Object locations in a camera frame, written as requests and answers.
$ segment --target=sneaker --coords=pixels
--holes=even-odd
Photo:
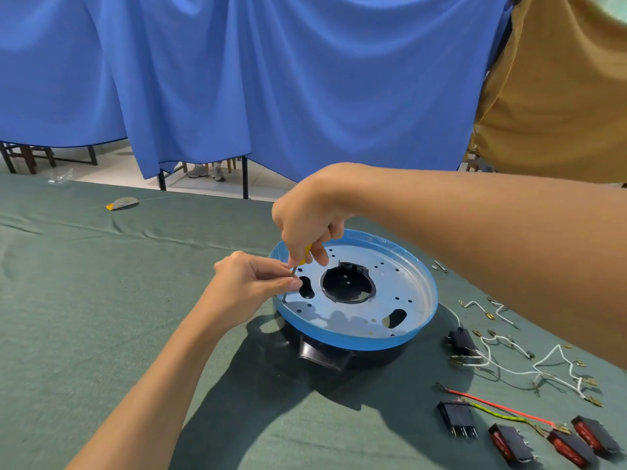
[[[209,169],[205,165],[196,165],[192,171],[187,172],[187,176],[190,178],[205,178],[209,176]]]
[[[211,178],[213,178],[215,181],[224,181],[224,173],[222,172],[221,166],[215,166],[211,170]]]

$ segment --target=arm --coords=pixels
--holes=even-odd
[[[301,285],[286,264],[243,252],[221,260],[215,270],[155,362],[66,470],[166,470],[216,343],[274,294]]]
[[[305,179],[273,209],[290,262],[305,244],[340,236],[354,214],[411,241],[534,323],[627,368],[624,190],[339,164]],[[312,254],[328,260],[320,242]]]

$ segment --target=round metal plate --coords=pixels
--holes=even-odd
[[[314,262],[299,267],[296,275],[309,279],[311,294],[288,293],[274,297],[278,312],[294,327],[322,343],[349,350],[382,350],[412,339],[435,314],[438,292],[425,265],[401,246],[365,232],[347,229],[338,241],[325,244],[329,265]],[[285,244],[279,243],[271,258],[287,261]],[[376,291],[365,301],[341,303],[323,291],[325,272],[348,262],[367,269]],[[403,316],[395,310],[402,310]]]

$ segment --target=yellow screwdriver handle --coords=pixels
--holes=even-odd
[[[305,258],[303,259],[303,261],[302,261],[300,264],[298,264],[299,266],[304,266],[304,265],[305,265],[305,260],[307,259],[307,254],[309,254],[309,251],[311,251],[311,250],[312,250],[312,245],[313,245],[313,244],[310,244],[310,245],[308,245],[308,246],[305,248]]]

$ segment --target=table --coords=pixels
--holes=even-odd
[[[139,204],[110,212],[105,204]],[[157,356],[211,276],[236,249],[266,255],[280,237],[271,204],[0,175],[0,468],[59,469],[92,435]],[[392,234],[357,219],[350,226]],[[415,247],[421,260],[431,264]],[[514,330],[477,308],[485,294],[454,272],[435,273],[440,301],[468,328],[512,335],[537,356],[561,340],[526,322]],[[435,413],[435,382],[558,422],[600,420],[627,446],[624,371],[577,348],[572,359],[601,384],[600,409],[528,377],[458,368],[442,337],[443,309],[396,362],[329,375],[296,359],[268,302],[217,346],[194,395],[171,469],[506,469],[487,437],[495,418],[475,412],[479,439],[454,439]],[[529,362],[505,346],[498,363]],[[564,365],[551,372],[567,376]],[[546,468],[574,469],[523,424]],[[624,468],[601,461],[601,469]]]

